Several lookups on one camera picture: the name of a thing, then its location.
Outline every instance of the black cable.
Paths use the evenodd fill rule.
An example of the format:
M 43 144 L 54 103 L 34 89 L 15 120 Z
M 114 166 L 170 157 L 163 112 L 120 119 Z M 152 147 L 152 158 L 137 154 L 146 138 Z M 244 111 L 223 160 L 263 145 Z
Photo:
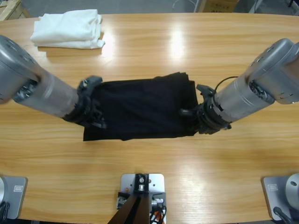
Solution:
M 4 221 L 6 221 L 7 219 L 7 213 L 8 213 L 8 209 L 9 209 L 9 203 L 7 202 L 2 202 L 0 204 L 0 224 Z
M 275 215 L 279 216 L 285 224 L 293 224 L 294 223 L 293 220 L 291 218 L 289 218 L 285 213 L 283 213 L 279 207 L 275 207 L 273 209 L 273 212 L 275 213 Z
M 219 110 L 221 110 L 221 111 L 223 111 L 223 109 L 222 109 L 222 108 L 219 106 L 219 104 L 216 102 L 216 100 L 215 100 L 215 95 L 216 95 L 216 93 L 217 93 L 217 89 L 218 89 L 218 87 L 220 86 L 220 84 L 223 83 L 224 81 L 230 79 L 230 78 L 238 78 L 238 76 L 230 76 L 230 77 L 227 77 L 227 78 L 223 79 L 221 82 L 219 82 L 219 83 L 216 85 L 216 88 L 214 89 L 214 92 L 213 92 L 213 103 L 214 103 L 214 105 L 215 105 Z

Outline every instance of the wooden table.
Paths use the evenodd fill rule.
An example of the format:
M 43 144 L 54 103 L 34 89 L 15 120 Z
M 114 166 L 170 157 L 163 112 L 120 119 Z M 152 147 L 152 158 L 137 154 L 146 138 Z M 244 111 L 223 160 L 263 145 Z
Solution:
M 36 48 L 35 20 L 0 22 L 0 33 L 73 87 L 90 75 L 176 71 L 214 87 L 278 39 L 299 41 L 292 16 L 120 14 L 103 15 L 102 50 Z M 83 127 L 9 102 L 0 106 L 0 173 L 28 178 L 24 219 L 107 223 L 121 175 L 137 172 L 164 174 L 170 224 L 270 219 L 261 178 L 299 172 L 298 113 L 299 104 L 275 103 L 214 135 L 83 142 Z

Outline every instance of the white cloth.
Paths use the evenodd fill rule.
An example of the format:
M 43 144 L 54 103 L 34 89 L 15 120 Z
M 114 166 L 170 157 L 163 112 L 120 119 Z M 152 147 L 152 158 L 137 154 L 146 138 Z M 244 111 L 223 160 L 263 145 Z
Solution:
M 97 9 L 45 14 L 39 19 L 30 38 L 35 46 L 94 49 L 105 44 L 99 40 L 102 17 Z

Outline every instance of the silver cylinder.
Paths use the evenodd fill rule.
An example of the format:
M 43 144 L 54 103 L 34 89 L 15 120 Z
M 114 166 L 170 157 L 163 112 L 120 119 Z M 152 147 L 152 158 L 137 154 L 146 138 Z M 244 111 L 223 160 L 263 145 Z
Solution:
M 1 202 L 3 202 L 4 199 L 5 188 L 6 187 L 5 187 L 4 179 L 0 177 L 0 204 Z
M 299 210 L 299 174 L 291 175 L 286 181 L 285 196 L 290 206 Z
M 220 108 L 214 106 L 215 112 L 227 122 L 234 122 L 257 112 L 274 103 L 266 92 L 254 93 L 248 83 L 246 73 L 231 82 L 215 95 Z
M 60 118 L 71 113 L 78 102 L 77 91 L 46 70 L 43 70 L 39 77 L 40 80 L 32 88 L 32 92 L 28 92 L 29 87 L 22 88 L 14 100 Z

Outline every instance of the black cloth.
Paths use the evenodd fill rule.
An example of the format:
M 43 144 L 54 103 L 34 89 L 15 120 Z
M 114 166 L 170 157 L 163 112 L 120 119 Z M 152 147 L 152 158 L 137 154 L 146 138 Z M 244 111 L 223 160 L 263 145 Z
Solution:
M 176 138 L 194 135 L 194 122 L 179 114 L 197 106 L 195 84 L 186 73 L 153 79 L 103 82 L 92 94 L 107 128 L 85 128 L 84 141 Z

